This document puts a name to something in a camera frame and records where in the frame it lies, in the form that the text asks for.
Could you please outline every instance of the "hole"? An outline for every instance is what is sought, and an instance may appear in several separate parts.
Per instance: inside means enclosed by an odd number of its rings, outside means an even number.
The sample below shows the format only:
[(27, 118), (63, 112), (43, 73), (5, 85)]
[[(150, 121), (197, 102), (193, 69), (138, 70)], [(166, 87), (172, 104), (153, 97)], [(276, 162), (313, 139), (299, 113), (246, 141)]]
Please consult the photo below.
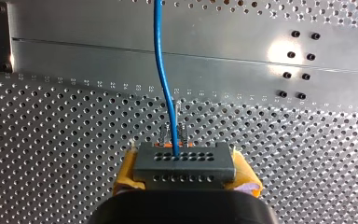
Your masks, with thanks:
[(193, 176), (193, 175), (191, 175), (191, 176), (188, 178), (188, 180), (189, 180), (190, 182), (194, 182), (194, 181), (196, 181), (196, 177)]
[(186, 182), (187, 181), (187, 176), (186, 175), (181, 175), (179, 179), (180, 179), (181, 182)]
[(296, 57), (296, 54), (295, 54), (294, 52), (292, 52), (292, 51), (289, 51), (289, 52), (287, 53), (287, 57), (288, 57), (288, 58), (294, 58), (294, 57)]
[(199, 182), (204, 182), (204, 181), (205, 181), (205, 176), (199, 175)]
[(162, 181), (167, 182), (168, 181), (168, 176), (167, 175), (163, 175), (161, 178)]
[(292, 37), (299, 37), (300, 36), (300, 32), (299, 31), (293, 31), (292, 32)]

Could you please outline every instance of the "silver metal surface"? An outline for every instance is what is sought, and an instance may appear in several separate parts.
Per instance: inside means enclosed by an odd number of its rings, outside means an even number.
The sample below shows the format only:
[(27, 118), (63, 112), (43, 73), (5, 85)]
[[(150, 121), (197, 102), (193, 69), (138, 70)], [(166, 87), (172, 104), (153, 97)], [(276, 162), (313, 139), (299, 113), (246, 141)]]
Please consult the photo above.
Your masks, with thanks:
[[(198, 146), (226, 141), (282, 223), (358, 223), (358, 113), (182, 99)], [(0, 223), (86, 223), (129, 139), (158, 140), (164, 101), (0, 74)]]
[[(179, 122), (198, 146), (241, 149), (280, 222), (358, 223), (358, 0), (241, 2), (165, 1)], [(19, 74), (0, 74), (0, 223), (86, 223), (129, 139), (158, 140), (148, 3), (9, 1)]]
[[(40, 42), (14, 42), (13, 52), (15, 66), (29, 78), (161, 96), (150, 52)], [(164, 60), (175, 99), (358, 111), (358, 73), (174, 54), (166, 54)], [(283, 78), (284, 72), (292, 78)], [(310, 80), (302, 79), (304, 73)], [(287, 98), (279, 97), (278, 91), (286, 91)], [(299, 92), (307, 99), (297, 99)]]
[[(12, 36), (153, 50), (153, 6), (148, 2), (12, 0)], [(358, 0), (243, 1), (243, 6), (228, 2), (166, 1), (164, 50), (358, 71)], [(301, 36), (291, 37), (293, 30)], [(320, 33), (321, 39), (311, 39), (313, 32)], [(287, 57), (289, 51), (296, 53), (294, 59)], [(308, 53), (315, 54), (316, 60), (308, 61)]]

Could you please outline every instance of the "yellow plastic part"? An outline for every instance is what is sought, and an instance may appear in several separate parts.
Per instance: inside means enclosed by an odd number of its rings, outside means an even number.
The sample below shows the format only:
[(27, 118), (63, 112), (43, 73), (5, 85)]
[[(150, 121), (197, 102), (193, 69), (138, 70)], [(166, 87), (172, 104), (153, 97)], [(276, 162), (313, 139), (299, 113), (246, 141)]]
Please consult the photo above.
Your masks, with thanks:
[[(121, 189), (125, 188), (145, 189), (145, 184), (143, 182), (135, 182), (132, 179), (132, 168), (135, 164), (136, 156), (137, 151), (135, 147), (127, 151), (113, 186), (113, 195), (116, 195)], [(252, 193), (256, 198), (258, 198), (261, 190), (263, 190), (263, 185), (254, 170), (248, 162), (246, 162), (245, 158), (239, 151), (234, 150), (232, 159), (236, 169), (235, 180), (232, 183), (226, 184), (225, 189), (235, 189), (243, 184), (254, 183), (258, 185), (259, 189), (254, 189)]]
[(239, 187), (243, 184), (257, 184), (259, 189), (252, 190), (252, 193), (256, 198), (258, 198), (260, 196), (261, 190), (263, 190), (263, 184), (258, 179), (255, 171), (248, 164), (248, 162), (246, 162), (246, 159), (243, 157), (243, 155), (237, 150), (234, 150), (232, 154), (232, 160), (234, 160), (234, 166), (236, 170), (235, 180), (232, 183), (226, 184), (225, 189), (235, 189), (236, 187)]
[(143, 182), (135, 182), (132, 180), (132, 168), (136, 161), (136, 155), (137, 151), (134, 147), (127, 151), (116, 181), (113, 184), (113, 195), (118, 194), (121, 189), (125, 188), (145, 189)]

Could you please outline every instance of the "perforated sheet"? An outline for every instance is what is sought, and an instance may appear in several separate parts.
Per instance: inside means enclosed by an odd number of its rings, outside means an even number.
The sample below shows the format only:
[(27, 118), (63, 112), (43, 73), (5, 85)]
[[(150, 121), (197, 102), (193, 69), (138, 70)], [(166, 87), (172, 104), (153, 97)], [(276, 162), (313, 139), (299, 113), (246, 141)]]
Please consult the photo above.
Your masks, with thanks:
[[(358, 223), (358, 113), (181, 101), (191, 141), (239, 148), (281, 223)], [(159, 98), (0, 75), (0, 223), (86, 223), (129, 139), (166, 121)]]

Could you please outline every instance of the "blue cable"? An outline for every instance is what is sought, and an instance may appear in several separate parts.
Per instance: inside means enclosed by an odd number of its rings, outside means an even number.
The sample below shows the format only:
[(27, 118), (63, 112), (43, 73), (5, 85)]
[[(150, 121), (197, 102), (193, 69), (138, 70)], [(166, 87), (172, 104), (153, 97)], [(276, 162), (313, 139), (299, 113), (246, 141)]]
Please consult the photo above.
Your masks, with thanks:
[(173, 156), (177, 157), (179, 155), (179, 146), (178, 146), (178, 133), (176, 129), (175, 109), (173, 107), (167, 76), (165, 75), (164, 61), (162, 59), (162, 50), (161, 50), (161, 0), (155, 0), (154, 47), (155, 47), (155, 56), (156, 56), (159, 80), (161, 82), (162, 90), (164, 91), (165, 100), (167, 101), (168, 115), (170, 117), (171, 136), (172, 136), (172, 154)]

